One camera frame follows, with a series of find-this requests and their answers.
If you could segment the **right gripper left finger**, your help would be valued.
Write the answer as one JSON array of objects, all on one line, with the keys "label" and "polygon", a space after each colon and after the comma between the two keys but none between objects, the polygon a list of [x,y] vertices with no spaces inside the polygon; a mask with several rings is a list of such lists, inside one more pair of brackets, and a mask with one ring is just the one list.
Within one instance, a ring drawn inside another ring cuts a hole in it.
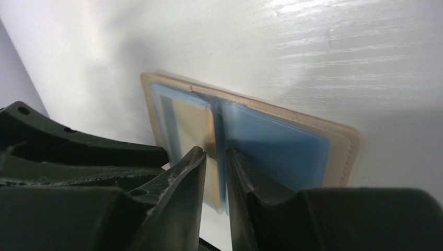
[{"label": "right gripper left finger", "polygon": [[[149,182],[55,182],[67,170],[1,154],[1,250],[198,250],[206,153],[191,148]],[[49,178],[37,181],[39,174]]]}]

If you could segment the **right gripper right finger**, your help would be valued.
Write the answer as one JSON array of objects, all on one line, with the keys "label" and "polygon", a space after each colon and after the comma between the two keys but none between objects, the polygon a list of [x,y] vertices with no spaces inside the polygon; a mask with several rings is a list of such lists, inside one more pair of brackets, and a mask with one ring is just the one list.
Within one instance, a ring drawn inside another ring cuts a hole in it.
[{"label": "right gripper right finger", "polygon": [[442,250],[442,208],[411,188],[292,191],[226,151],[233,250]]}]

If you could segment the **gold striped card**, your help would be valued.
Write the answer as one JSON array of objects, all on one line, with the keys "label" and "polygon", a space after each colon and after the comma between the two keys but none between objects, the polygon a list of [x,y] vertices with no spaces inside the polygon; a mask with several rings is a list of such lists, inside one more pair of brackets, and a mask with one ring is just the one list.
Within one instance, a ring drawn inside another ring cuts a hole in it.
[{"label": "gold striped card", "polygon": [[218,214],[224,212],[217,166],[213,113],[207,105],[161,96],[162,132],[172,165],[188,151],[201,147],[206,152],[203,201]]}]

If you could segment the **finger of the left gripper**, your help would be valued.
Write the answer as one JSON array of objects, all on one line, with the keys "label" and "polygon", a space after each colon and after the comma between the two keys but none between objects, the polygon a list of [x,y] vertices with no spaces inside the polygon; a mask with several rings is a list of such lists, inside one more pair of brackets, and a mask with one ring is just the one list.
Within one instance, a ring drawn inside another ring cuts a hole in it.
[{"label": "finger of the left gripper", "polygon": [[59,124],[25,103],[1,109],[1,185],[134,189],[163,172],[162,147],[105,139]]}]

